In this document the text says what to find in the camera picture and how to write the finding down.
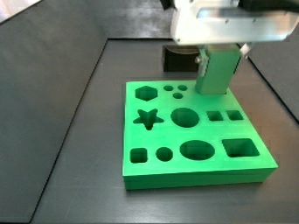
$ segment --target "square hole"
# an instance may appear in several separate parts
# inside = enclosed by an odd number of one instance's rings
[[[245,120],[245,118],[238,110],[227,110],[227,114],[229,114],[229,119],[231,121]]]
[[[258,147],[249,138],[225,139],[222,143],[231,158],[259,156]]]
[[[147,149],[146,148],[137,148],[131,150],[131,163],[139,164],[147,162]]]
[[[219,111],[209,111],[207,115],[213,122],[223,121],[223,117]]]

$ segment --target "dark gray table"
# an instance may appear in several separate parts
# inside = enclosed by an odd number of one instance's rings
[[[263,184],[126,191],[126,82],[195,77],[163,72],[163,44],[109,41],[34,222],[298,222],[299,127],[247,61],[231,88],[280,169]]]

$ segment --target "cutout hole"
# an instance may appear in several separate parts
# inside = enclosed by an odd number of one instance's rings
[[[215,154],[215,149],[210,143],[195,140],[182,144],[182,155],[191,160],[206,160]]]
[[[199,121],[198,113],[190,108],[178,108],[173,112],[173,122],[183,128],[194,127]]]
[[[174,87],[173,87],[173,86],[165,86],[163,89],[165,89],[166,91],[174,91]]]
[[[241,121],[241,120],[245,120],[242,114],[239,113],[238,110],[229,110],[227,111],[227,114],[229,114],[229,119],[231,121]]]
[[[182,98],[183,98],[183,94],[181,94],[181,93],[175,93],[175,94],[173,94],[173,97],[174,97],[175,99],[182,99]]]
[[[165,119],[158,117],[157,115],[158,109],[153,109],[150,112],[146,112],[145,110],[139,109],[138,114],[139,118],[134,120],[134,123],[142,123],[147,130],[151,130],[155,126],[155,123],[163,123]]]
[[[207,115],[213,122],[223,121],[223,117],[219,111],[209,111]]]
[[[158,90],[155,87],[143,86],[135,90],[135,98],[150,102],[158,97]]]
[[[186,90],[189,89],[185,85],[181,85],[178,88],[179,88],[182,91],[186,91]]]
[[[222,143],[231,158],[259,156],[258,147],[249,138],[226,139]]]
[[[147,149],[137,148],[131,150],[131,163],[141,164],[147,162]]]
[[[163,147],[161,148],[157,153],[155,153],[157,157],[159,158],[159,160],[169,162],[173,158],[174,158],[174,152],[171,149]]]

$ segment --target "green shape sorter board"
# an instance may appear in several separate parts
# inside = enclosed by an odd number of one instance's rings
[[[230,89],[195,80],[126,84],[126,189],[262,182],[278,167]]]

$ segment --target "gray wall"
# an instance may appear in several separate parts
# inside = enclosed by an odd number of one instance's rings
[[[174,10],[163,10],[159,0],[89,1],[110,38],[171,37]]]
[[[250,58],[299,120],[299,25],[286,41],[258,44]]]
[[[107,38],[89,1],[0,26],[0,221],[29,222]]]

